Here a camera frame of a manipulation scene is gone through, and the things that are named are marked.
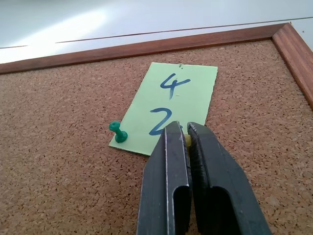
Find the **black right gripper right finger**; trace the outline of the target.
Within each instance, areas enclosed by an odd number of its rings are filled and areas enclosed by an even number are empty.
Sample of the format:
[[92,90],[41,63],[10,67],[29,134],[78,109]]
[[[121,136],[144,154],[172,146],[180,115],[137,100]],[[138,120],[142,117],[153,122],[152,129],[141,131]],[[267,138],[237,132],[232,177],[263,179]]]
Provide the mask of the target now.
[[272,235],[243,169],[206,126],[190,122],[189,158],[201,235]]

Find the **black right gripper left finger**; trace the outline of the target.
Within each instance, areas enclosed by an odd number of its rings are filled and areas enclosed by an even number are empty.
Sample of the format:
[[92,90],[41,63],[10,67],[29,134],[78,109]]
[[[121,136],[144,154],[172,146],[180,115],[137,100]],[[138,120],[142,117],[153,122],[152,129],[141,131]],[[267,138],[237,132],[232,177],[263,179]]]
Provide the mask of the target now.
[[185,235],[191,201],[186,140],[173,121],[164,127],[143,170],[136,235]]

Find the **green paper note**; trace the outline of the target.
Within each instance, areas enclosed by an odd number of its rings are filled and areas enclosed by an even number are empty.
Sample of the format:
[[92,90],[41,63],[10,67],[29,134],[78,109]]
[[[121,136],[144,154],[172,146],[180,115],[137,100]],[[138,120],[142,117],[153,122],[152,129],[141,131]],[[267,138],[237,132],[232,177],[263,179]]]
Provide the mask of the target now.
[[188,122],[203,125],[217,73],[214,66],[152,62],[120,125],[128,138],[109,146],[149,156],[169,123],[178,121],[183,133]]

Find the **green pushpin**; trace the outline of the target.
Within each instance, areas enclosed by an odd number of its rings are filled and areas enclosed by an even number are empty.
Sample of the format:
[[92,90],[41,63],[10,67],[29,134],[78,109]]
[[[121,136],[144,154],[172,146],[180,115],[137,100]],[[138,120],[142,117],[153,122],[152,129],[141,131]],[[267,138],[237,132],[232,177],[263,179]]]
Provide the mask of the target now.
[[117,143],[125,142],[128,138],[128,134],[120,129],[120,122],[113,121],[109,124],[109,130],[115,132],[115,141]]

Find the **wood-framed cork board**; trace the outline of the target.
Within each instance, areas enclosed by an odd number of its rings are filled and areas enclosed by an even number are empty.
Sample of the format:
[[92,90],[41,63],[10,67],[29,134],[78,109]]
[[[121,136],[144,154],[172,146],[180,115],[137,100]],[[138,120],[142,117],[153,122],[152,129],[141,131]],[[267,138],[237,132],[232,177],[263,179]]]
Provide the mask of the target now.
[[206,126],[272,235],[313,235],[313,51],[289,23],[0,65],[0,235],[135,235],[148,158],[108,125],[152,62],[218,67]]

